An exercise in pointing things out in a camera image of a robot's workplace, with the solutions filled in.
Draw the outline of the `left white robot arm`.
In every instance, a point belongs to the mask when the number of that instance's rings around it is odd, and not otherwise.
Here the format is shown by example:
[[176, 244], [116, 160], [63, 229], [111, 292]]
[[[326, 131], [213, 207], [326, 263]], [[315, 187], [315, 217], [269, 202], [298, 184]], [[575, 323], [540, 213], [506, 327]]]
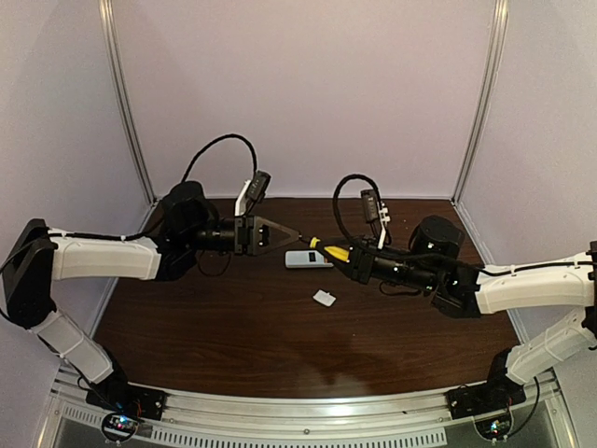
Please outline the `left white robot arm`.
[[133, 278], [175, 281], [200, 252], [258, 256], [295, 243], [299, 231], [249, 214], [263, 190], [246, 183], [235, 215], [223, 218], [202, 185], [184, 181], [162, 199], [156, 235], [92, 235], [52, 229], [30, 220], [13, 246], [1, 274], [7, 320], [34, 333], [93, 385], [118, 383], [117, 363], [51, 298], [55, 281], [73, 278]]

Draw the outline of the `right aluminium frame post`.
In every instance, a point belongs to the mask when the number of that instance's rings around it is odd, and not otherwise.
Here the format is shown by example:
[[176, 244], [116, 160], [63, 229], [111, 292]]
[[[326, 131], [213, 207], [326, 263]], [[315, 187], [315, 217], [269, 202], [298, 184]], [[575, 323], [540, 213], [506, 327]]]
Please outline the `right aluminium frame post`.
[[462, 201], [465, 194], [465, 188], [469, 177], [471, 176], [482, 133], [489, 116], [491, 99], [503, 58], [508, 19], [509, 2], [507, 0], [494, 1], [486, 61], [479, 89], [479, 98], [465, 148], [465, 156], [451, 196], [451, 202], [455, 206]]

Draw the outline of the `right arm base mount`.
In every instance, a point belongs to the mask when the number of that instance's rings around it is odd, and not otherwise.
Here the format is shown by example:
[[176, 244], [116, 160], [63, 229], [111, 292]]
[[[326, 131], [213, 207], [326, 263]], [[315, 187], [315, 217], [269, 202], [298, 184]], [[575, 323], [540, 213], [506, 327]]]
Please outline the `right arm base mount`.
[[514, 429], [511, 408], [526, 401], [520, 385], [461, 385], [445, 394], [451, 418], [470, 417], [477, 434], [485, 441], [505, 441]]

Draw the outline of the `front aluminium rail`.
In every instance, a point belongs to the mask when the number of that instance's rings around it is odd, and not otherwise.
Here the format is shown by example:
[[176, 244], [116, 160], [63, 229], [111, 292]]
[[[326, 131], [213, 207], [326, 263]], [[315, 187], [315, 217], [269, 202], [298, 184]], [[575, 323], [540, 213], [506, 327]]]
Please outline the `front aluminium rail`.
[[579, 447], [560, 385], [551, 371], [525, 387], [527, 400], [512, 406], [514, 429], [506, 441], [477, 431], [482, 417], [454, 420], [446, 392], [344, 399], [259, 399], [163, 389], [159, 421], [146, 420], [127, 442], [103, 437], [106, 410], [85, 401], [76, 373], [59, 368], [34, 447]]

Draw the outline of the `yellow handled screwdriver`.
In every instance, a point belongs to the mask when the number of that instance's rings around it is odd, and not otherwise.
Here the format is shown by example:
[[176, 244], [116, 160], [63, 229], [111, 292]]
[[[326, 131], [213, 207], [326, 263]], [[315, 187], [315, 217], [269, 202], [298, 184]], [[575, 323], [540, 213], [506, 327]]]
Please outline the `yellow handled screwdriver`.
[[305, 237], [300, 235], [298, 239], [310, 249], [314, 249], [321, 253], [326, 259], [338, 260], [344, 263], [349, 262], [350, 252], [348, 249], [336, 245], [326, 245], [317, 237]]

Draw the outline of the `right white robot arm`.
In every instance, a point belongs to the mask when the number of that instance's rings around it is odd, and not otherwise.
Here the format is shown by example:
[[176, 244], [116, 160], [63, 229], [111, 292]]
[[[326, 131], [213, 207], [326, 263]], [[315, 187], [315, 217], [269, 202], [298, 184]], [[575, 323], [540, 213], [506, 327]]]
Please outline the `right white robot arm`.
[[510, 309], [566, 305], [572, 312], [531, 341], [496, 355], [487, 383], [514, 388], [529, 383], [576, 353], [596, 348], [596, 250], [567, 259], [500, 267], [458, 259], [463, 231], [439, 216], [424, 218], [408, 247], [380, 248], [351, 237], [348, 248], [311, 239], [311, 248], [346, 277], [367, 284], [378, 279], [429, 294], [453, 318], [477, 318]]

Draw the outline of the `aluminium frame post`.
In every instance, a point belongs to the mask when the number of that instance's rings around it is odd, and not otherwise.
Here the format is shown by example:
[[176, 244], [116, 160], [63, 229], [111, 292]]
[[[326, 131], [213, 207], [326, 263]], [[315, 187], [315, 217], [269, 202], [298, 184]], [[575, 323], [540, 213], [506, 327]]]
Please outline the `aluminium frame post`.
[[157, 195], [150, 180], [149, 172], [146, 167], [146, 160], [134, 122], [131, 101], [127, 89], [123, 63], [118, 44], [118, 30], [114, 14], [114, 2], [111, 0], [100, 0], [98, 4], [101, 25], [104, 32], [107, 59], [118, 105], [118, 112], [120, 114], [128, 149], [131, 154], [132, 164], [140, 182], [141, 190], [144, 194], [146, 203], [154, 204], [157, 200]]
[[489, 116], [491, 99], [503, 58], [508, 19], [509, 2], [507, 0], [494, 1], [486, 61], [479, 89], [479, 98], [465, 148], [465, 156], [451, 196], [451, 202], [455, 206], [462, 201], [465, 194], [465, 188], [469, 177], [471, 176], [482, 133]]

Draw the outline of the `white battery cover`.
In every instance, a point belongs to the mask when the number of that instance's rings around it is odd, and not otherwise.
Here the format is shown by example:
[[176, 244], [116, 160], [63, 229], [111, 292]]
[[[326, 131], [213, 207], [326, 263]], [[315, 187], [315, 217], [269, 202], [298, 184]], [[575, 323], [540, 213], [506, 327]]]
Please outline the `white battery cover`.
[[319, 304], [325, 306], [325, 307], [331, 307], [335, 301], [336, 301], [336, 297], [333, 296], [332, 294], [324, 291], [324, 290], [318, 290], [313, 296], [312, 298]]

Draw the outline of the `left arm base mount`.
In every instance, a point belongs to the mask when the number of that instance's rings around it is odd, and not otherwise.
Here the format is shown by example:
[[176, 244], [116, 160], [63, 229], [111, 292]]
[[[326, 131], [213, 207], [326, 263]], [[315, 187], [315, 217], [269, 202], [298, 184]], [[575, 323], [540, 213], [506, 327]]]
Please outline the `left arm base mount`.
[[100, 423], [104, 437], [117, 445], [129, 441], [153, 421], [159, 421], [167, 394], [139, 385], [90, 386], [87, 404], [108, 411]]

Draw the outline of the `white remote control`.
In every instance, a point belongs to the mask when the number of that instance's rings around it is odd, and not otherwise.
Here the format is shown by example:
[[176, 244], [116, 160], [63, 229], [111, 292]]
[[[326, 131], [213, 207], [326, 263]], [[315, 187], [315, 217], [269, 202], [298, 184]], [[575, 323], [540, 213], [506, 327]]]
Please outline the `white remote control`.
[[333, 264], [314, 250], [290, 250], [285, 252], [287, 269], [326, 269]]

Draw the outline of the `left aluminium frame post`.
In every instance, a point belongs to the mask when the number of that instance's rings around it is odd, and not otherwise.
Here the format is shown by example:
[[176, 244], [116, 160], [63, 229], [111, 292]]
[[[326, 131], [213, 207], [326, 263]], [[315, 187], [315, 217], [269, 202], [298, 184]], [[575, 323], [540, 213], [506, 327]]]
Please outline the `left aluminium frame post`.
[[132, 164], [140, 182], [141, 190], [144, 194], [146, 203], [154, 204], [157, 200], [157, 195], [150, 180], [149, 172], [146, 167], [146, 160], [134, 122], [131, 101], [127, 89], [123, 63], [118, 44], [118, 30], [114, 14], [114, 2], [111, 0], [100, 0], [98, 4], [101, 25], [104, 32], [107, 59], [118, 105], [118, 112], [120, 114], [128, 149], [131, 154]]

